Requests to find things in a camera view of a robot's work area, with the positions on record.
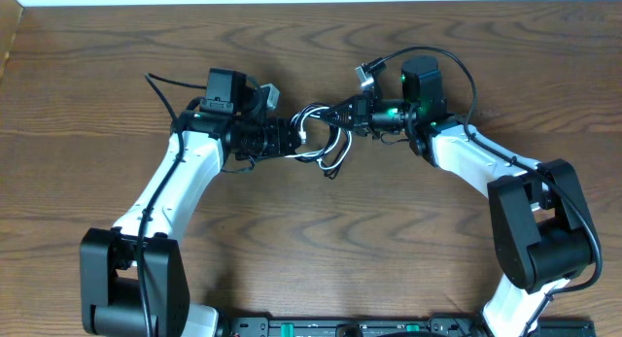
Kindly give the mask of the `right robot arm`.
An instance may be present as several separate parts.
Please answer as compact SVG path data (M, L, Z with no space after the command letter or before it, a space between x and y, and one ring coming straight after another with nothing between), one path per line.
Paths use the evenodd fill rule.
M378 58L357 69L362 92L320 115L352 134L404 134L410 149L485 196L501 281L480 313L474 336L528 336L561 294L593 286L603 252L574 168L563 159L540 162L515 154L447 109L433 56L400 68L402 96L386 99Z

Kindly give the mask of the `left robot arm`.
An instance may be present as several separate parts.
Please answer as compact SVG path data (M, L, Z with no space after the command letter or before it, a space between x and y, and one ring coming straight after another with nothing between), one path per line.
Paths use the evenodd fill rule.
M95 336L227 336L228 319L194 303L181 243L208 184L227 159L285 157L301 139L272 115L280 92L247 74L213 68L203 95L171 104L164 158L127 212L90 228L80 244L82 324Z

